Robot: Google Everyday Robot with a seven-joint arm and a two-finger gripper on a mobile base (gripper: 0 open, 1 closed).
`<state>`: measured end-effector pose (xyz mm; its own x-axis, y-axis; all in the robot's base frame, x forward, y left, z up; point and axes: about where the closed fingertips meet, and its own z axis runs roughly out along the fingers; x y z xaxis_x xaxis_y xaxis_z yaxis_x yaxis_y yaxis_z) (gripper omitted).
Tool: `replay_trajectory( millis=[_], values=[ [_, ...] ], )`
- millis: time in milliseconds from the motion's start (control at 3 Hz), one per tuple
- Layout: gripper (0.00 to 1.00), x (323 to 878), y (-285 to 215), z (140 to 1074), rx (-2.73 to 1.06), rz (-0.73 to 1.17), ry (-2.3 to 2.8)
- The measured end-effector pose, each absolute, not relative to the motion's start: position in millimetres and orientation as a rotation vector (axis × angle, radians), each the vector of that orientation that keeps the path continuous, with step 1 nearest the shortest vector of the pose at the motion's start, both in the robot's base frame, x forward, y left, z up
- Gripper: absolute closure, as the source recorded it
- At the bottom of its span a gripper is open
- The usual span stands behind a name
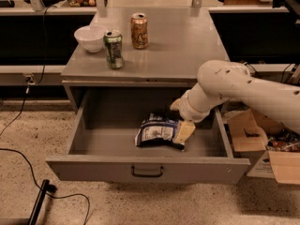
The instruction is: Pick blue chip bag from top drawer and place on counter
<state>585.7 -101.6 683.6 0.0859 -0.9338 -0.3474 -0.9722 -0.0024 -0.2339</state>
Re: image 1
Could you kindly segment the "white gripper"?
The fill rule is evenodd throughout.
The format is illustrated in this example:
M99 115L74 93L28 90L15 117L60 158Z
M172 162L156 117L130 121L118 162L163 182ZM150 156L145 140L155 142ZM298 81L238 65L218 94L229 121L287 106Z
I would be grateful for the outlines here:
M180 116L186 121L180 121L172 139L174 143L184 143L194 132L195 124L200 123L208 114L208 110L200 111L196 108L200 104L198 92L193 93L187 90L183 96L175 100L171 106L171 111L178 111Z

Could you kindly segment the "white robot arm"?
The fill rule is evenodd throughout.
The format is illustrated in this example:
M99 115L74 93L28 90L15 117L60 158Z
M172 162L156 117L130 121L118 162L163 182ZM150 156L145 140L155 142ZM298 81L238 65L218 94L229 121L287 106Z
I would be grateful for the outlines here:
M170 106L182 117L173 139L185 142L197 123L231 98L300 133L299 86L255 78L244 64L210 60L200 65L195 85Z

